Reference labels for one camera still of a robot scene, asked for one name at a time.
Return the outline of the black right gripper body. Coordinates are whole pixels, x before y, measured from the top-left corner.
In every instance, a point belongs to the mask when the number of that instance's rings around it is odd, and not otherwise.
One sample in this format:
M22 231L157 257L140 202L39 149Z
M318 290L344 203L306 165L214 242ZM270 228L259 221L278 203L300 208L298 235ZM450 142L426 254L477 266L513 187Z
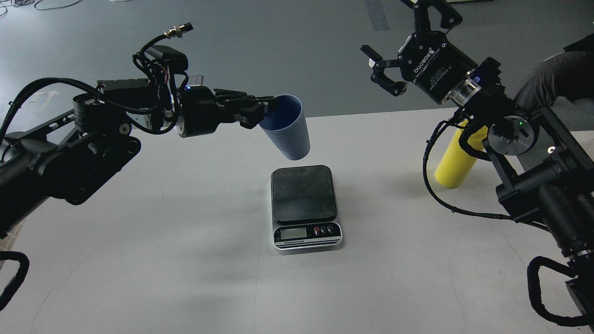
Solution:
M398 55L404 61L401 66L403 80L411 82L435 103L443 104L456 85L478 64L447 40L445 32L430 31L417 45L417 37L411 34Z

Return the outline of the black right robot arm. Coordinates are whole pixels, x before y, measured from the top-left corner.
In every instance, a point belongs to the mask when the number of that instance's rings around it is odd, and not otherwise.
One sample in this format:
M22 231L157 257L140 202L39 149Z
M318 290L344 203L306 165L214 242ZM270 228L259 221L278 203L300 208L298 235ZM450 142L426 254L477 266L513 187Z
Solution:
M567 263L535 257L527 267L529 301L546 321L564 327L593 326L593 161L548 106L520 108L505 95L499 62L481 64L451 44L447 33L462 16L444 0L406 0L414 13L414 32L386 60L369 45L371 81L393 96L412 83L433 101L453 101L458 110L441 121L422 159L425 186L452 212L513 220L549 232ZM448 128L460 129L459 148L471 158L490 161L501 184L496 193L506 214L470 212L454 207L433 192L428 180L430 152ZM566 287L581 315L555 315L541 297L540 268L569 277Z

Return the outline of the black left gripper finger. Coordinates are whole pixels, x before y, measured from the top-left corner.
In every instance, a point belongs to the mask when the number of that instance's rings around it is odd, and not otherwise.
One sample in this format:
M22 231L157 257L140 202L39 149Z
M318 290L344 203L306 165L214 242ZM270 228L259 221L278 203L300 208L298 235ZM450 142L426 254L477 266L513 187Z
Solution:
M235 113L235 121L239 122L241 127L253 129L265 118L268 110L268 103L256 103L250 107L239 108Z
M265 113L278 109L279 100L273 96L257 97L243 91L214 89L214 97L217 104L227 109L247 109L258 104L265 106Z

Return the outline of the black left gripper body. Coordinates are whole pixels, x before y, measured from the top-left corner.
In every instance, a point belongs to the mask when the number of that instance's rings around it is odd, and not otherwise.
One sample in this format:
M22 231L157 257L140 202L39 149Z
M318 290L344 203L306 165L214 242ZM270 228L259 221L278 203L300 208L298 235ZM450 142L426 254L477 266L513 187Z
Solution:
M218 104L206 86L186 86L180 92L180 106L177 133L182 138L210 135L221 123L236 122L235 114Z

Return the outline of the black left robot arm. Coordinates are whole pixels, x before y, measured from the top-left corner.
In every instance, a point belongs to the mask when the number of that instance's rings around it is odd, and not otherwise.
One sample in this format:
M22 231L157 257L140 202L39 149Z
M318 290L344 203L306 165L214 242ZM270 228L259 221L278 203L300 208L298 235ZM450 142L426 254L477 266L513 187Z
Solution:
M45 77L26 85L1 124L1 238L8 237L48 198L80 205L142 149L134 128L149 135L172 130L182 138L214 133L222 123L253 129L280 108L280 99L191 84L187 56L162 40L181 38L190 23L174 26L132 55L139 79L98 80L96 85ZM17 112L54 84L81 90L73 108L30 130L9 133Z

